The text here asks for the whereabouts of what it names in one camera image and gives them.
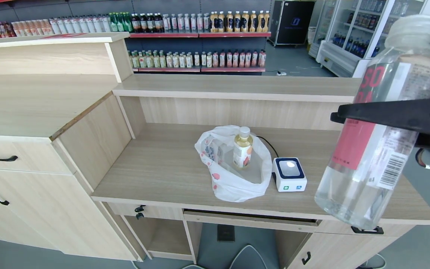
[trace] water bottle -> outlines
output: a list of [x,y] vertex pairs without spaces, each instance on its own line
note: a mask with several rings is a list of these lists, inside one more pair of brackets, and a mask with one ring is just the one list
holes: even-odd
[[[430,98],[430,16],[397,20],[385,47],[368,64],[354,103]],[[351,226],[374,229],[417,137],[346,119],[315,194],[318,206]]]

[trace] red shelf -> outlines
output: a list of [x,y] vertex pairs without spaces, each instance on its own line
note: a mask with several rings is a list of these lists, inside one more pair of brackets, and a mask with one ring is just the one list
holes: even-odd
[[134,72],[200,72],[200,68],[133,68]]
[[230,33],[199,33],[199,37],[269,37],[271,32],[230,32]]
[[202,68],[202,72],[264,72],[265,68]]
[[198,37],[198,33],[135,33],[130,34],[131,38],[154,38],[154,37]]

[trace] refrigerator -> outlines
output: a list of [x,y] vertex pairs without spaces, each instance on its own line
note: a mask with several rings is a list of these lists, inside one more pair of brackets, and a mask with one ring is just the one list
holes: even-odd
[[362,75],[369,60],[384,49],[389,29],[397,19],[430,15],[430,0],[327,0],[325,8],[325,18],[321,14],[315,34],[314,43],[319,40],[319,44],[312,45],[317,49],[316,61],[338,77],[350,78]]

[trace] red label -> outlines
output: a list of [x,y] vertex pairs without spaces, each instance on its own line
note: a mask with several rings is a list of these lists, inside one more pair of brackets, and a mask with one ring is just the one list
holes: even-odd
[[[373,101],[373,91],[381,84],[385,70],[385,66],[377,65],[367,68],[353,103]],[[375,125],[365,121],[346,119],[338,144],[331,157],[333,162],[351,170],[357,170]]]
[[83,34],[55,34],[55,35],[50,35],[50,36],[46,36],[43,37],[41,39],[48,39],[48,38],[71,38],[71,37],[75,37],[78,35],[83,35]]

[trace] cabinet door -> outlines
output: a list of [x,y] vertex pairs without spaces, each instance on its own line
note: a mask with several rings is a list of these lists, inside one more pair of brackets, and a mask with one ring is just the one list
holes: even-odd
[[[5,199],[4,196],[0,196],[1,201],[5,201]],[[11,211],[12,206],[12,203],[8,205],[0,203],[0,240],[31,245],[32,247],[55,249],[44,237],[14,214]]]
[[354,269],[396,239],[398,237],[313,233],[288,269]]
[[72,175],[0,170],[11,211],[65,254],[137,260]]

